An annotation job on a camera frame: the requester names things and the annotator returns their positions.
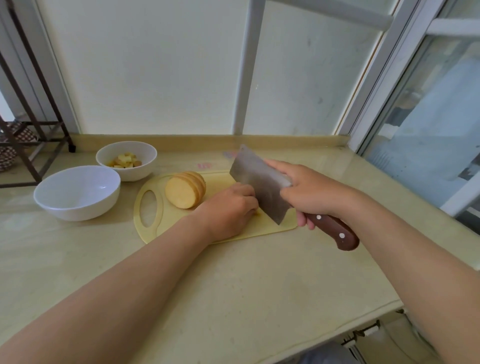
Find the bowl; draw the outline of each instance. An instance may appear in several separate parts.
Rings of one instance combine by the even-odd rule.
[[[139,167],[133,168],[113,168],[108,164],[119,154],[133,153],[137,159],[142,162]],[[142,142],[117,142],[104,146],[96,153],[96,161],[99,165],[108,167],[116,171],[123,182],[133,182],[145,178],[153,172],[154,161],[156,159],[156,149],[147,143]]]
[[[35,202],[62,220],[96,218],[117,202],[120,176],[112,168],[80,166],[45,178],[35,188]]]

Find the knife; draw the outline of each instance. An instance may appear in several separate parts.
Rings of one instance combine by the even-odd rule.
[[[230,169],[230,175],[237,182],[251,185],[255,190],[258,206],[280,225],[291,208],[280,196],[280,190],[291,187],[292,182],[275,168],[267,165],[245,145],[240,147]],[[360,243],[358,236],[339,218],[330,215],[305,215],[315,226],[330,235],[340,250],[350,251],[358,247]]]

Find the brown checkered fabric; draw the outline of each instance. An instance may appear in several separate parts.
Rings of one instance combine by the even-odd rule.
[[[9,122],[9,129],[19,142],[34,142],[36,135],[21,121]],[[0,142],[6,142],[7,136],[0,130]],[[10,169],[15,163],[17,152],[11,146],[0,147],[0,172]]]

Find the metal blade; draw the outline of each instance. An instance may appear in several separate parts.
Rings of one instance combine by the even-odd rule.
[[[230,175],[237,182],[251,185],[260,208],[280,225],[290,208],[288,202],[280,196],[282,188],[292,185],[288,178],[268,166],[245,145],[240,147],[230,169]]]

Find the bowl rim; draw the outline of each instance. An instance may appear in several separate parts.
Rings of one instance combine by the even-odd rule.
[[[123,143],[145,144],[146,146],[151,147],[151,148],[155,151],[155,156],[153,157],[153,159],[152,159],[150,162],[145,163],[145,164],[142,163],[141,166],[132,167],[132,168],[114,168],[114,167],[107,166],[106,164],[103,164],[102,162],[100,162],[100,161],[98,160],[98,154],[99,154],[103,149],[105,149],[105,148],[107,148],[107,147],[109,147],[109,146],[115,145],[115,144],[123,144]],[[151,145],[151,144],[148,144],[148,143],[145,143],[145,142],[138,142],[138,141],[136,141],[136,140],[122,140],[121,142],[110,143],[110,144],[107,144],[106,146],[100,148],[100,149],[98,150],[98,152],[95,154],[95,160],[96,160],[96,162],[97,162],[100,166],[107,167],[107,168],[110,168],[110,169],[112,169],[112,170],[114,170],[114,171],[116,171],[116,172],[119,172],[119,171],[126,171],[126,170],[139,170],[141,167],[148,166],[150,163],[154,162],[157,156],[158,156],[157,149],[156,149],[153,145]]]
[[[115,171],[114,171],[114,172],[115,172],[116,178],[117,178],[117,187],[116,187],[110,194],[108,194],[107,196],[105,196],[104,198],[102,198],[102,199],[100,199],[100,200],[98,200],[98,201],[92,202],[92,203],[90,203],[90,204],[80,205],[80,206],[75,206],[75,207],[51,207],[51,206],[45,205],[45,204],[43,204],[43,203],[41,203],[41,202],[39,202],[39,201],[37,200],[37,197],[36,197],[37,189],[40,187],[40,185],[41,185],[43,182],[47,181],[47,180],[50,179],[51,177],[53,177],[53,176],[55,176],[55,175],[57,175],[57,174],[61,174],[61,173],[63,173],[63,172],[66,172],[66,171],[68,171],[68,170],[82,169],[82,168],[91,168],[91,167],[101,168],[101,169],[103,169],[103,170],[111,170],[111,169],[112,169],[112,168],[109,168],[109,167],[106,167],[106,166],[86,165],[86,166],[77,166],[77,167],[67,168],[67,169],[65,169],[65,170],[60,170],[60,171],[58,171],[58,172],[56,172],[56,173],[48,176],[47,178],[45,178],[42,182],[40,182],[40,183],[35,187],[35,189],[34,189],[34,191],[33,191],[33,199],[35,200],[36,204],[39,205],[39,206],[40,206],[41,208],[43,208],[43,209],[54,210],[54,211],[71,211],[71,210],[78,210],[79,208],[88,207],[88,206],[97,204],[97,203],[99,203],[99,202],[101,202],[101,201],[103,201],[103,200],[106,200],[106,199],[109,198],[110,196],[112,196],[112,195],[120,188],[120,182],[121,182],[121,180],[120,180],[120,175],[119,175],[117,172],[115,172]]]

